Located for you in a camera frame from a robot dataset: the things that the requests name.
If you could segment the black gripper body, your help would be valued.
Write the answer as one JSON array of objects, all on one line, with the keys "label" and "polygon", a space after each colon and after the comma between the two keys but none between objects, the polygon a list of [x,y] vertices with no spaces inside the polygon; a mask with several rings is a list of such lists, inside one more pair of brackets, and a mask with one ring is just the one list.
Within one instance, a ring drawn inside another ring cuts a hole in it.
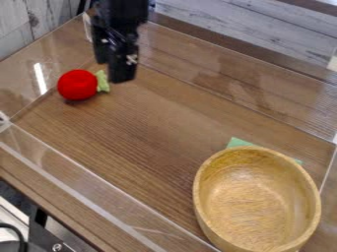
[{"label": "black gripper body", "polygon": [[149,0],[97,0],[94,8],[94,32],[137,33],[138,27],[147,22]]}]

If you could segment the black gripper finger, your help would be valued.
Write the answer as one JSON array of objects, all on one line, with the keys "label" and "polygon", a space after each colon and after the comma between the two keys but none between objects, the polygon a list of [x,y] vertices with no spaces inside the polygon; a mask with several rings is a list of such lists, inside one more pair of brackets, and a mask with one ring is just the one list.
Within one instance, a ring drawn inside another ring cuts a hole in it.
[{"label": "black gripper finger", "polygon": [[119,84],[135,78],[138,65],[138,33],[109,31],[109,79]]},{"label": "black gripper finger", "polygon": [[109,44],[105,42],[106,31],[101,27],[94,26],[91,28],[91,33],[93,33],[93,45],[94,45],[97,62],[99,64],[106,64],[109,62],[109,54],[107,54]]}]

